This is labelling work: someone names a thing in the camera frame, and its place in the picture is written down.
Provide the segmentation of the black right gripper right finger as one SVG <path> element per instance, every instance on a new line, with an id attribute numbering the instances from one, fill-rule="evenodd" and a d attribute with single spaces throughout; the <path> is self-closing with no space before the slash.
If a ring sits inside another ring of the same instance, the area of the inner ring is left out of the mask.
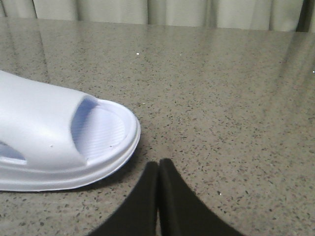
<path id="1" fill-rule="evenodd" d="M 172 160 L 159 163 L 159 214 L 164 236 L 240 236 L 193 193 Z"/>

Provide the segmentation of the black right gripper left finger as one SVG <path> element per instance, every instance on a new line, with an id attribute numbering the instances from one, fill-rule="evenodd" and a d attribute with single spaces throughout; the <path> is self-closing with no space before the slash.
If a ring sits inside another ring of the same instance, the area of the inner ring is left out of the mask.
<path id="1" fill-rule="evenodd" d="M 91 236 L 154 236 L 157 221 L 158 164 L 149 162 L 131 193 Z"/>

